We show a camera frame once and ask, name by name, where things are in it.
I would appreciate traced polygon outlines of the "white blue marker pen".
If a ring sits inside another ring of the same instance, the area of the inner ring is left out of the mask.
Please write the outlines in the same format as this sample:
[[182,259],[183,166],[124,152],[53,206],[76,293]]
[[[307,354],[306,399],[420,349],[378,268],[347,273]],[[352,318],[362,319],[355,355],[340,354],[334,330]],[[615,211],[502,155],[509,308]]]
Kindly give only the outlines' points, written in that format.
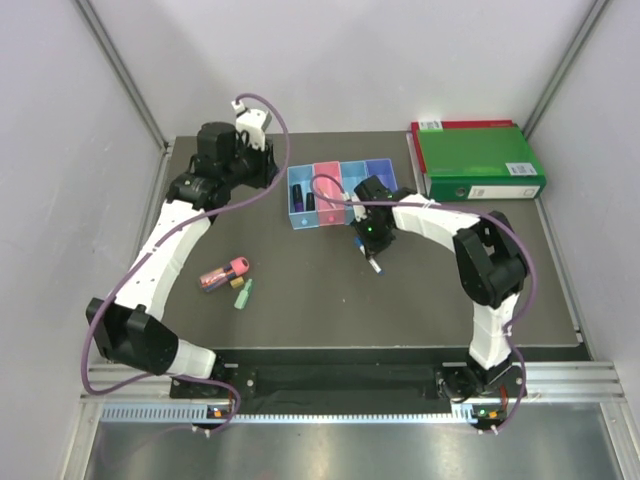
[[354,239],[354,243],[357,247],[357,249],[360,251],[360,253],[364,256],[365,260],[369,263],[369,265],[373,268],[373,270],[375,271],[375,273],[377,275],[383,275],[384,274],[384,270],[380,267],[380,265],[378,264],[378,262],[375,260],[375,258],[371,255],[369,255],[367,253],[367,250],[363,244],[363,242],[361,241],[360,238],[356,237]]

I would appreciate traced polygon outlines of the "blue cap black highlighter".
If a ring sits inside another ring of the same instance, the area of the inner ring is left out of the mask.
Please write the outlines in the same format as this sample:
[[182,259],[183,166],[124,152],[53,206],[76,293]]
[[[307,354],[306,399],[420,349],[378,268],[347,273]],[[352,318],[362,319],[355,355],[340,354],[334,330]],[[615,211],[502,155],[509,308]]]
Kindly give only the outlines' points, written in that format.
[[315,195],[312,192],[308,192],[305,198],[305,210],[309,212],[314,211],[315,209]]

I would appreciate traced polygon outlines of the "small yellow block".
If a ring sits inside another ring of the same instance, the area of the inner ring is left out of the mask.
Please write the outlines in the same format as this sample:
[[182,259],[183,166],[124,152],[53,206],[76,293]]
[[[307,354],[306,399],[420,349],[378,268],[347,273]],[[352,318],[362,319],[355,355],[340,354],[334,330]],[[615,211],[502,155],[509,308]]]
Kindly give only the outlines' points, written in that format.
[[236,278],[234,278],[233,280],[230,281],[230,285],[234,289],[239,288],[239,287],[244,285],[244,278],[243,277],[236,277]]

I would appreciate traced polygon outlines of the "purple drawer box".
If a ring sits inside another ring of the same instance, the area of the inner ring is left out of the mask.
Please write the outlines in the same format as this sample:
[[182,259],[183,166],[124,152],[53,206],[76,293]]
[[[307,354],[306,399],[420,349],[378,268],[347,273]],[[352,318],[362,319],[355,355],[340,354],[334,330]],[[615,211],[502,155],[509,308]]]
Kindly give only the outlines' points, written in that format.
[[366,160],[365,166],[369,177],[377,176],[381,183],[392,192],[398,189],[393,163],[389,158]]

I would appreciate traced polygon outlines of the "light blue drawer box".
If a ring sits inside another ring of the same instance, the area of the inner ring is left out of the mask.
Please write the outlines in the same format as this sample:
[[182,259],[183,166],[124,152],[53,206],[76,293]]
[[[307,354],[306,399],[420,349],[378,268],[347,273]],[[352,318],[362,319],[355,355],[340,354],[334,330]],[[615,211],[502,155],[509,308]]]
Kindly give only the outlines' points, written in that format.
[[287,194],[288,194],[288,213],[289,219],[294,230],[311,229],[319,226],[319,217],[317,209],[307,212],[304,210],[300,213],[293,211],[291,189],[294,184],[300,184],[303,196],[304,207],[305,198],[308,192],[311,192],[311,179],[314,175],[313,165],[296,165],[287,169]]

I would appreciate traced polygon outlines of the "purple cap black highlighter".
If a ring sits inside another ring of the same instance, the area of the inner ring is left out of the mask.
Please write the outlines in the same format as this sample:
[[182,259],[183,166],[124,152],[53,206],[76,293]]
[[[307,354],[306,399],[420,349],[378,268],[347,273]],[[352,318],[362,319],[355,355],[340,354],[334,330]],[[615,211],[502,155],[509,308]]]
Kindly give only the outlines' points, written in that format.
[[291,189],[292,193],[292,205],[295,213],[300,213],[305,210],[304,196],[300,184],[294,184]]

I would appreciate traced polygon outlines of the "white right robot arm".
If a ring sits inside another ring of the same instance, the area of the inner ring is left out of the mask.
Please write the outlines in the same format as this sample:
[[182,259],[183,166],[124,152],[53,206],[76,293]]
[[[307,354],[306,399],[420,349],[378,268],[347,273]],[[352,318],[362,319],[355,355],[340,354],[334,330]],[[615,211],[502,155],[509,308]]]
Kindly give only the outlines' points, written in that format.
[[376,176],[341,198],[351,204],[360,250],[369,261],[388,248],[396,230],[419,235],[455,256],[462,289],[473,304],[467,384],[487,396],[498,389],[513,362],[510,335],[529,274],[527,257],[506,217],[444,208],[409,189],[392,191]]

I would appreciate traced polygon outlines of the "sky blue drawer box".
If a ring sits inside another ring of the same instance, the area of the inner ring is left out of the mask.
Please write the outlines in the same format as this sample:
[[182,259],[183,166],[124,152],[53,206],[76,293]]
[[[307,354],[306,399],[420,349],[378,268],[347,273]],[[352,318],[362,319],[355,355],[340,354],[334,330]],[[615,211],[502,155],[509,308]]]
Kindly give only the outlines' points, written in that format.
[[355,195],[355,187],[369,177],[366,162],[364,160],[341,162],[342,187],[352,198]]

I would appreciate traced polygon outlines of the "pink cap pen tube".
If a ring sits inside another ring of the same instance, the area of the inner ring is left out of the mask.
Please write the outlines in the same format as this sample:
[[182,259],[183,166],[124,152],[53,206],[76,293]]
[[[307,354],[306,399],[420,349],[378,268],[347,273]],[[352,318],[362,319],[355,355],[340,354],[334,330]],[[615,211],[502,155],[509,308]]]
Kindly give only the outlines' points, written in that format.
[[199,278],[200,288],[204,292],[211,292],[227,283],[243,277],[250,268],[245,257],[237,257],[226,265],[218,267]]

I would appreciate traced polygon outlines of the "green ring binder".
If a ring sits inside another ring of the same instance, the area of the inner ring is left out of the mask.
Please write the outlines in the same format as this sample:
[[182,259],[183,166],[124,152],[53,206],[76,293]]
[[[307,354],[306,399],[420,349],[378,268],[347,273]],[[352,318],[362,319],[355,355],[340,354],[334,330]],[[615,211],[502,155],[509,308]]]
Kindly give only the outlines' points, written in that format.
[[422,173],[422,177],[429,198],[439,202],[535,199],[547,184],[545,170],[544,176],[438,180]]

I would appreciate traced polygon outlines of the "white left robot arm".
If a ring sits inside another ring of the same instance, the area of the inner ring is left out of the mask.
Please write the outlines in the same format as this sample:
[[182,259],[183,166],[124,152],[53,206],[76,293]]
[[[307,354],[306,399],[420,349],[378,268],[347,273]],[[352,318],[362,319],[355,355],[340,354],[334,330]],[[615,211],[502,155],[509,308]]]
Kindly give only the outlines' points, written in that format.
[[215,353],[180,339],[162,324],[173,284],[200,238],[238,186],[268,188],[278,173],[267,120],[260,113],[234,123],[210,122],[197,151],[170,184],[152,233],[111,299],[86,309],[100,355],[153,375],[190,376],[205,396],[226,387]]

